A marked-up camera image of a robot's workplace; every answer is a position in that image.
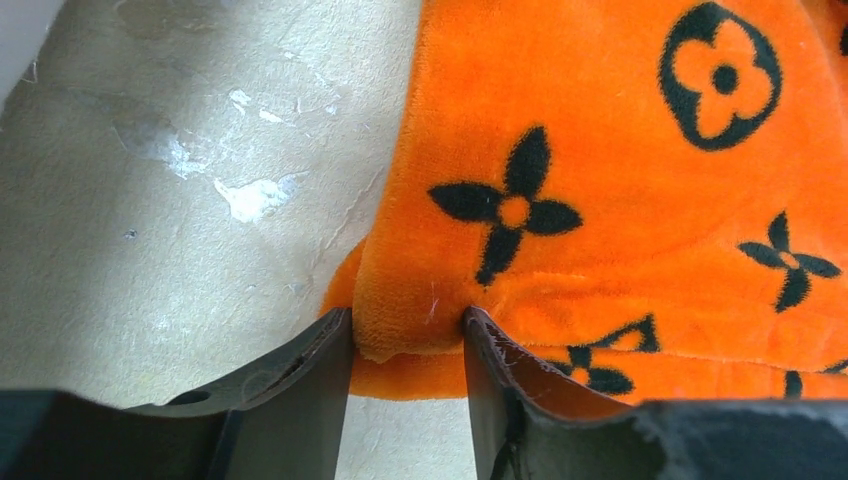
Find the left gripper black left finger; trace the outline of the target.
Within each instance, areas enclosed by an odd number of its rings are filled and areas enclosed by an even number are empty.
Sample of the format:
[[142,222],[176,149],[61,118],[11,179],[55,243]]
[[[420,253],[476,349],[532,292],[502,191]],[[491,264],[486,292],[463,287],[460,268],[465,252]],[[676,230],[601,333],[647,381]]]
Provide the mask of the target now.
[[248,364],[127,409],[62,390],[1,394],[5,479],[331,479],[353,363],[334,309]]

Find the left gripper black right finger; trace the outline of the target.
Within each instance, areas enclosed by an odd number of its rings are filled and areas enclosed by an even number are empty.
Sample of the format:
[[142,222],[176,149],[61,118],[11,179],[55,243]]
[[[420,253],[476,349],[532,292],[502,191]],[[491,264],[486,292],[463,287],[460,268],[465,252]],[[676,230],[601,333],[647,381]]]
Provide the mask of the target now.
[[649,401],[584,387],[479,308],[462,317],[481,479],[843,479],[843,401]]

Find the orange patterned pillowcase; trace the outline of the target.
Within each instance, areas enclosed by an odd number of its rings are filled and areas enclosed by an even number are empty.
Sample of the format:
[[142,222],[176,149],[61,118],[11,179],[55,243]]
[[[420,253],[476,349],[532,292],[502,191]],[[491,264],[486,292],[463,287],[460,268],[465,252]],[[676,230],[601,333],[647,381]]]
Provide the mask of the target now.
[[460,318],[617,401],[847,395],[843,1],[426,1],[350,390],[467,393]]

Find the white pillow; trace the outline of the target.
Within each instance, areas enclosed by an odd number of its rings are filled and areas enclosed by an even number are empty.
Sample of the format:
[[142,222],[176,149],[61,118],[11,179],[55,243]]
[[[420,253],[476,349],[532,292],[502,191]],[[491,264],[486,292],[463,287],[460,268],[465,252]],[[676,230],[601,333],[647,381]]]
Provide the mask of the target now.
[[35,61],[63,0],[1,0],[1,110]]

